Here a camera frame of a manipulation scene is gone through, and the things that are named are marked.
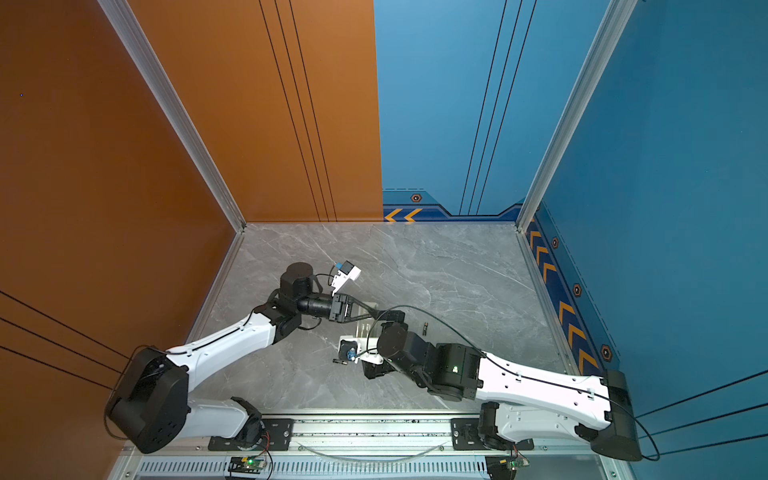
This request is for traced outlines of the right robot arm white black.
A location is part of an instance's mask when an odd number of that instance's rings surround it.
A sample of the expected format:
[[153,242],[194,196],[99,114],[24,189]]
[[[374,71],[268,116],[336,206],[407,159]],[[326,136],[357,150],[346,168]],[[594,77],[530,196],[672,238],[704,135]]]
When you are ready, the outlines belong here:
[[487,448],[561,438],[616,460],[644,458],[620,371],[578,376],[527,367],[459,343],[432,344],[392,322],[375,339],[340,341],[338,356],[362,363],[369,379],[399,372],[444,400],[480,401],[478,435]]

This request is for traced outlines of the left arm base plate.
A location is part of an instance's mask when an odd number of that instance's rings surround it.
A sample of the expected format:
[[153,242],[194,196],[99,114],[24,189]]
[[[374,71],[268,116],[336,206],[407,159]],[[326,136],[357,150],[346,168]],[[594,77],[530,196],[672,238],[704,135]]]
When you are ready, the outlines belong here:
[[285,452],[290,447],[294,424],[290,418],[262,419],[252,439],[248,440],[241,435],[236,438],[211,437],[208,450]]

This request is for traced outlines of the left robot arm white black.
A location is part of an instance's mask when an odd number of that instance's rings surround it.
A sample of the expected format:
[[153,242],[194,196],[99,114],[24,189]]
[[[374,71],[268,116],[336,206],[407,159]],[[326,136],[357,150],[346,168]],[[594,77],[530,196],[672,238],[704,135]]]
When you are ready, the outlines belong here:
[[255,406],[241,397],[195,400],[191,392],[225,367],[302,329],[306,316],[354,322],[357,303],[341,289],[360,274],[349,261],[337,264],[324,288],[310,264],[296,262],[268,299],[242,320],[168,350],[138,347],[106,402],[105,427],[117,427],[120,437],[144,454],[191,437],[211,437],[240,450],[257,447],[266,428]]

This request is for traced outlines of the beige remote control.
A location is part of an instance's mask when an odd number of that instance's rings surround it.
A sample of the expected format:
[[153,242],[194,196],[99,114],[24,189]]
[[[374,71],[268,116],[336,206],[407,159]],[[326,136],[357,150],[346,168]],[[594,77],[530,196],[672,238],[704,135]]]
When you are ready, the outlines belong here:
[[367,337],[374,325],[375,318],[364,309],[359,309],[353,316],[355,327],[355,336],[357,338]]

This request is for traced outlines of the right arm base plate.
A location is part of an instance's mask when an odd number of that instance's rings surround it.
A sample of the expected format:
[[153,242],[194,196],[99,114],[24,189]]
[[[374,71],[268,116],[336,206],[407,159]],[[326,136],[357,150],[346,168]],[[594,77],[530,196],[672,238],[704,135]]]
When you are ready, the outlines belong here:
[[530,451],[535,445],[532,439],[513,444],[510,441],[487,437],[483,440],[479,432],[479,419],[476,417],[452,418],[450,420],[452,448],[455,451],[498,450]]

